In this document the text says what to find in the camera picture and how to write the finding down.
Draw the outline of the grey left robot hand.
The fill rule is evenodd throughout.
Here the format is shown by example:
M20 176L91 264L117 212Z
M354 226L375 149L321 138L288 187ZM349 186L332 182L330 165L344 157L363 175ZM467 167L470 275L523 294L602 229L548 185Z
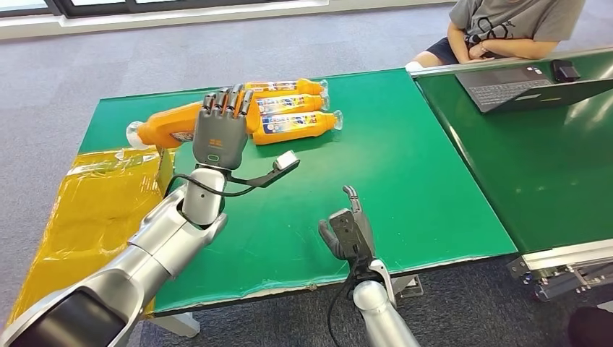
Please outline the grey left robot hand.
M208 93L196 118L192 152L202 165L236 170L247 143L253 92L237 84Z

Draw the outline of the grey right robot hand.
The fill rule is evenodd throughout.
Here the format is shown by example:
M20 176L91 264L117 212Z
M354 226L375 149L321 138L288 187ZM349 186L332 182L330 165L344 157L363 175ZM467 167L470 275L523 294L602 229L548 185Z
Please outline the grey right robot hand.
M353 261L365 257L371 259L375 254L372 227L359 201L357 191L352 186L343 186L350 207L331 214L327 220L318 224L319 235L339 260Z

